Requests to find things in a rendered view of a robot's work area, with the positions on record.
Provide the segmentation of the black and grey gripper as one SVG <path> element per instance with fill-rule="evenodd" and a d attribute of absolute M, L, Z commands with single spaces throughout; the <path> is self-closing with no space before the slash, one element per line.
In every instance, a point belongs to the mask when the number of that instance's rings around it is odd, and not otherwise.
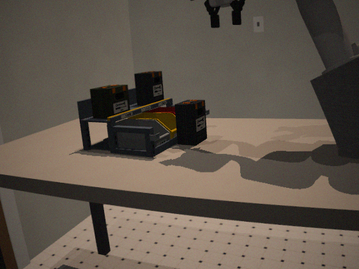
<path fill-rule="evenodd" d="M 231 6 L 232 9 L 234 10 L 232 11 L 233 25 L 241 25 L 241 11 L 243 9 L 244 4 L 245 4 L 245 0 L 206 0 L 204 5 L 210 15 L 211 27 L 212 28 L 220 27 L 219 15 L 217 15 L 218 11 L 220 8 L 225 8 L 228 6 Z"/>

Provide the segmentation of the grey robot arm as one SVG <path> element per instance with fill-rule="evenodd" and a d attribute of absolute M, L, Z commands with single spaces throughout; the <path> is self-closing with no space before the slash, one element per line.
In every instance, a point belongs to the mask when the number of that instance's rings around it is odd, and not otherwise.
<path fill-rule="evenodd" d="M 359 44 L 353 43 L 333 0 L 296 0 L 302 19 L 329 72 L 359 57 Z"/>

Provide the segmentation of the red open bin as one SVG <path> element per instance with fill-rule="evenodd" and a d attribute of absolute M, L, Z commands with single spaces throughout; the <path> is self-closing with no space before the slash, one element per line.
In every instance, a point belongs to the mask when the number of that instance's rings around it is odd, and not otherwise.
<path fill-rule="evenodd" d="M 161 113 L 173 113 L 175 114 L 175 107 L 157 107 L 155 109 L 152 109 L 150 111 L 146 111 L 146 112 L 161 112 Z"/>

